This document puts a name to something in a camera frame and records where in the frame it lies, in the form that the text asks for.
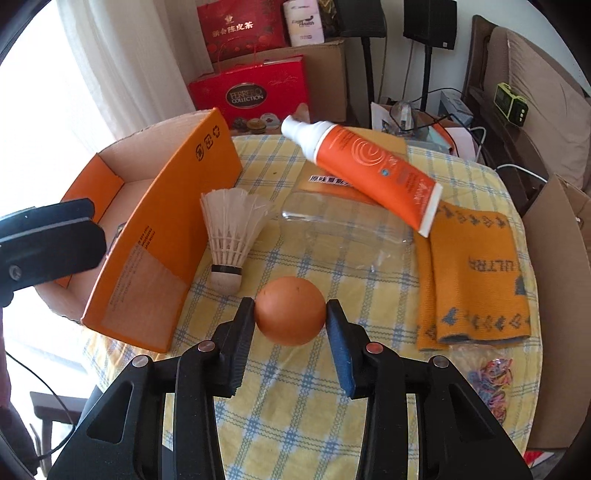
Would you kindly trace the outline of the dark red tea gift bag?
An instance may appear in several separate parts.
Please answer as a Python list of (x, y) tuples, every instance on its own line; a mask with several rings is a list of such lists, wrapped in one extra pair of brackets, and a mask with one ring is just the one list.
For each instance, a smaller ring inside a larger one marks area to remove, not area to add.
[(213, 1), (198, 6), (197, 16), (213, 63), (287, 47), (283, 1)]

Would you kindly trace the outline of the white feather shuttlecock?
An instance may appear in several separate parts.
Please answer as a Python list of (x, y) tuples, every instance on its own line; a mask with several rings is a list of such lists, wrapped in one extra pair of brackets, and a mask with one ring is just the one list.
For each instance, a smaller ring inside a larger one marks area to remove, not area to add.
[(270, 218), (273, 203), (242, 188), (218, 189), (201, 196), (211, 250), (211, 288), (222, 296), (238, 293), (242, 266)]

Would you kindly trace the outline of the red Ferrero gift bag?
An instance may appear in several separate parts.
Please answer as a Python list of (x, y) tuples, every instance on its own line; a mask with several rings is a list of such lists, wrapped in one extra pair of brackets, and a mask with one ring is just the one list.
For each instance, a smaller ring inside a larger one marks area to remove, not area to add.
[(311, 104), (301, 55), (204, 75), (188, 91), (198, 110), (218, 109), (228, 128), (241, 133), (276, 131), (301, 104)]

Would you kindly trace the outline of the large brown carton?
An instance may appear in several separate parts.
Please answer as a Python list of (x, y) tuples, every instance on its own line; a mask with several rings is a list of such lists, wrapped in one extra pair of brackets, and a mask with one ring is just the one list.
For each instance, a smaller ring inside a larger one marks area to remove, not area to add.
[(215, 69), (228, 70), (253, 61), (276, 61), (297, 55), (304, 57), (305, 75), (310, 91), (311, 118), (315, 121), (345, 122), (348, 118), (349, 92), (344, 39), (243, 55), (221, 61), (215, 65)]

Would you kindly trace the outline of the clear plastic jar yellow lid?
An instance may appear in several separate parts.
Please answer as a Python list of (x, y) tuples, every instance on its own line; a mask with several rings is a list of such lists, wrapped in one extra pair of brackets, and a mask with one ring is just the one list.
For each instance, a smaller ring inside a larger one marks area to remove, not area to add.
[(308, 160), (280, 207), (279, 223), (290, 250), (325, 267), (393, 272), (413, 246), (404, 221)]

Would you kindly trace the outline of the orange ball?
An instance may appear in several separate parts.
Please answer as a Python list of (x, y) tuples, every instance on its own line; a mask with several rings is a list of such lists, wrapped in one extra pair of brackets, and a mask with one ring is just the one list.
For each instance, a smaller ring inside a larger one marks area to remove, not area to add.
[(311, 281), (281, 277), (256, 295), (256, 325), (263, 336), (281, 346), (301, 346), (325, 326), (327, 307), (322, 292)]

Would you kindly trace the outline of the left black speaker on stand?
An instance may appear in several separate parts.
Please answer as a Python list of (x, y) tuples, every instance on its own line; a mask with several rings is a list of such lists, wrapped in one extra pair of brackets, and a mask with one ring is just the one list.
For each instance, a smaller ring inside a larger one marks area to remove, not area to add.
[(342, 37), (359, 38), (367, 85), (367, 110), (375, 101), (373, 56), (370, 40), (387, 37), (387, 22), (380, 0), (335, 0)]

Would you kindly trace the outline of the black speaker on stand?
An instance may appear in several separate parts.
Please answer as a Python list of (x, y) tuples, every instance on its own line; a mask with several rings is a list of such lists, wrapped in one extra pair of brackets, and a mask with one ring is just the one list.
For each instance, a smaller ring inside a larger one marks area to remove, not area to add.
[(403, 35), (425, 46), (420, 110), (427, 109), (433, 51), (453, 50), (458, 28), (458, 5), (454, 0), (405, 0)]
[(373, 56), (370, 40), (387, 37), (387, 22), (380, 0), (335, 0), (342, 37), (359, 38), (367, 85), (367, 110), (375, 101)]

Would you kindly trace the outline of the box with cluttered gadgets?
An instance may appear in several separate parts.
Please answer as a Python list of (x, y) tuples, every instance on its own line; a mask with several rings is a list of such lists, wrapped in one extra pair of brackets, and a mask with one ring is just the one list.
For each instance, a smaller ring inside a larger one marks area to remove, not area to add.
[(373, 102), (370, 105), (372, 129), (402, 137), (409, 146), (483, 163), (486, 128), (472, 125), (473, 113), (459, 91), (441, 89), (439, 93), (436, 114), (416, 108), (417, 101)]

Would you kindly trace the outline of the orange patterned towel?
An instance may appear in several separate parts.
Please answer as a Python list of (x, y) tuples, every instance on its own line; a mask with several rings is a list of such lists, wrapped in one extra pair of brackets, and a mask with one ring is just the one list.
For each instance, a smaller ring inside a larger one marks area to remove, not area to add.
[(508, 218), (442, 201), (427, 238), (414, 235), (416, 346), (508, 343), (531, 335), (525, 280)]

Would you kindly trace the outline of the orange cardboard box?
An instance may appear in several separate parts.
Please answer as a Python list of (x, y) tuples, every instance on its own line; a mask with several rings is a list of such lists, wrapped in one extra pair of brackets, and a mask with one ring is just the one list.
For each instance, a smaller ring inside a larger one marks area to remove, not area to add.
[(37, 286), (56, 314), (158, 353), (207, 246), (202, 195), (235, 186), (242, 162), (217, 109), (131, 134), (88, 162), (64, 194), (88, 198), (107, 253), (93, 270)]

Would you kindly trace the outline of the green black radio clock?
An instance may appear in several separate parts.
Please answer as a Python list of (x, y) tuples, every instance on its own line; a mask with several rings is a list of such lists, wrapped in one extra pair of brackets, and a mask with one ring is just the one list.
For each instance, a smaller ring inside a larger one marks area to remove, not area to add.
[(501, 82), (496, 86), (494, 104), (509, 123), (517, 127), (524, 126), (529, 105), (527, 100), (515, 93), (509, 84)]

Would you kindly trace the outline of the brown cardboard box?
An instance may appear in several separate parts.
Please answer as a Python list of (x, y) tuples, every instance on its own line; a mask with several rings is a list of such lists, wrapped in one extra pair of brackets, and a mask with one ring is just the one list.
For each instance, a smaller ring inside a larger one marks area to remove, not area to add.
[(590, 197), (553, 175), (522, 220), (536, 277), (543, 344), (528, 446), (566, 449), (590, 405)]

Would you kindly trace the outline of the bag of colourful rubber bands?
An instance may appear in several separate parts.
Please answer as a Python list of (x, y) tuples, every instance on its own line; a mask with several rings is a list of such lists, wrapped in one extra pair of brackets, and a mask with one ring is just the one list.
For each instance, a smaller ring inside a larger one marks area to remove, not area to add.
[(513, 359), (488, 345), (460, 344), (451, 358), (488, 409), (503, 425), (513, 385)]

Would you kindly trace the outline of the orange white lotion tube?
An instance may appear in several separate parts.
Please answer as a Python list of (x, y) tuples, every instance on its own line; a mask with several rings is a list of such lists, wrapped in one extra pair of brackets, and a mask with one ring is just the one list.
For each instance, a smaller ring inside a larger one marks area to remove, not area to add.
[(330, 121), (305, 123), (288, 116), (281, 134), (305, 159), (349, 183), (421, 236), (430, 234), (443, 187), (399, 155)]

